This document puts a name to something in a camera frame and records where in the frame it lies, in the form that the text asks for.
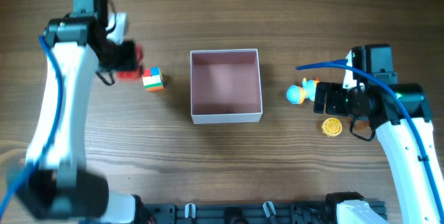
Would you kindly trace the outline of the red toy robot car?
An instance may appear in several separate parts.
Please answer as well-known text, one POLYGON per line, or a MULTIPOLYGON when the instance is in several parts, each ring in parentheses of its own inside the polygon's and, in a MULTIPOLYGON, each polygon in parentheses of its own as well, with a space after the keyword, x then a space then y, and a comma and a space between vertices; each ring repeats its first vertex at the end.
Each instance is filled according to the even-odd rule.
POLYGON ((117 79, 123 80, 123 81, 136 81, 139 80, 143 73, 144 73, 144 66, 143 66, 143 48, 140 45, 137 45, 135 47, 135 57, 137 61, 137 67, 136 70, 133 71, 118 71, 117 72, 117 79))

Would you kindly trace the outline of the colourful puzzle cube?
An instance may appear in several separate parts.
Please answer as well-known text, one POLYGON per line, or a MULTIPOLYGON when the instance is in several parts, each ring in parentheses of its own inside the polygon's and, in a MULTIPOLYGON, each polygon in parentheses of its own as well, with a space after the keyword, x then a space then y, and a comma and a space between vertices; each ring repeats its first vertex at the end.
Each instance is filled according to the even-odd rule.
POLYGON ((147 91, 164 89, 164 80, 159 67, 145 69, 142 75, 142 82, 147 91))

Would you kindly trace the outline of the blue and orange toy figure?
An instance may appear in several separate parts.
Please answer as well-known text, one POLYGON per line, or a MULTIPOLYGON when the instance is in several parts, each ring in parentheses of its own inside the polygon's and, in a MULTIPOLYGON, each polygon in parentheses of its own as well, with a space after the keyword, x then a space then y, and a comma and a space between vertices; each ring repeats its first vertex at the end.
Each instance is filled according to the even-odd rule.
POLYGON ((314 80, 307 80, 306 78, 303 78, 301 87, 292 85, 290 88, 288 88, 286 92, 287 100, 293 105, 300 105, 305 99, 314 101, 316 96, 316 87, 319 82, 320 80, 318 78, 314 80))

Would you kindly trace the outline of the white box with pink interior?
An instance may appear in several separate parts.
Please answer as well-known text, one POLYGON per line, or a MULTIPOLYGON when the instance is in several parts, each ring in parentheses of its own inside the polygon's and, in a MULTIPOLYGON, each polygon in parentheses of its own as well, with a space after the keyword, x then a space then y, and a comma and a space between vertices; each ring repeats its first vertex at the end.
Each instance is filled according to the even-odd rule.
POLYGON ((258 50, 191 51, 190 92, 195 124, 257 123, 263 114, 258 50))

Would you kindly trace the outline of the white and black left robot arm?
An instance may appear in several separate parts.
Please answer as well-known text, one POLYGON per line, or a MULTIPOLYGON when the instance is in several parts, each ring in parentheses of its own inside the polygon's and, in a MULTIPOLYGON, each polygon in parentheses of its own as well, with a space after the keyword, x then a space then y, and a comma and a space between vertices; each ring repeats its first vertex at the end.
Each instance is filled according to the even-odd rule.
POLYGON ((142 51, 125 39, 126 15, 111 0, 74 0, 73 10, 50 20, 39 41, 48 67, 44 97, 25 165, 11 171, 8 193, 38 219, 81 223, 144 223, 138 196, 111 191, 87 168, 85 124, 92 81, 140 76, 142 51))

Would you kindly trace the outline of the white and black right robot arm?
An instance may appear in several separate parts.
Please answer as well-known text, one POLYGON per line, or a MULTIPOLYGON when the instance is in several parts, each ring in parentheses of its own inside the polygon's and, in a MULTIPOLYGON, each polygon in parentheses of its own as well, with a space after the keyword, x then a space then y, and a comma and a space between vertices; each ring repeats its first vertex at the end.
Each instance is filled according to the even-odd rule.
POLYGON ((424 89, 400 84, 387 44, 351 48, 346 58, 311 64, 345 70, 341 84, 316 87, 314 111, 367 121, 389 162, 405 223, 443 222, 443 175, 424 89))

